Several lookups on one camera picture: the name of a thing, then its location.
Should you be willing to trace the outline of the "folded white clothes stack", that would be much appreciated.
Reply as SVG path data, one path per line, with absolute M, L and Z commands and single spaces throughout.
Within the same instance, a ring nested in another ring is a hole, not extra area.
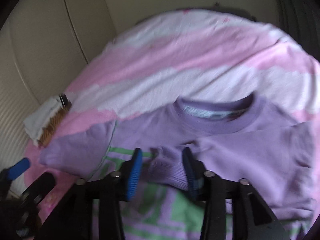
M 23 121 L 24 129 L 34 145 L 38 145 L 43 130 L 49 125 L 50 119 L 56 116 L 59 110 L 66 107 L 67 103 L 68 99 L 65 94 L 52 96 L 34 113 L 25 118 Z

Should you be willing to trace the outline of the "pink white floral duvet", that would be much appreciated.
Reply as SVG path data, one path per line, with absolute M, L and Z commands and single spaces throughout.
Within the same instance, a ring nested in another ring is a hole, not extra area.
M 69 85 L 70 113 L 51 143 L 29 146 L 58 176 L 45 219 L 76 176 L 102 178 L 144 152 L 125 216 L 148 223 L 200 213 L 183 195 L 189 145 L 221 177 L 247 177 L 280 219 L 317 206 L 319 62 L 270 25 L 204 10 L 170 12 L 110 42 Z

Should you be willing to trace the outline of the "purple Paul Frank sweatshirt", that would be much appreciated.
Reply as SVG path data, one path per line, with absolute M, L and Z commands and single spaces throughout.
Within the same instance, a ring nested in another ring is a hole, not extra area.
M 54 139 L 39 161 L 94 181 L 137 148 L 140 181 L 121 204 L 127 239 L 198 239 L 210 175 L 246 179 L 279 220 L 307 220 L 315 210 L 309 124 L 255 93 L 225 103 L 179 98 L 130 120 L 95 124 Z

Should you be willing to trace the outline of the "dark grey headboard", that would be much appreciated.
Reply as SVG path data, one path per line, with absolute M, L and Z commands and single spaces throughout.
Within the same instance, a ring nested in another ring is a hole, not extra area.
M 245 18 L 247 20 L 257 22 L 257 18 L 253 15 L 251 15 L 247 10 L 239 9 L 239 8 L 233 8 L 233 7 L 223 7 L 221 5 L 213 5 L 211 7 L 187 7 L 187 8 L 179 8 L 177 10 L 208 10 L 208 11 L 214 11 L 214 12 L 221 12 L 226 14 L 231 14 L 235 16 L 239 16 L 241 18 Z

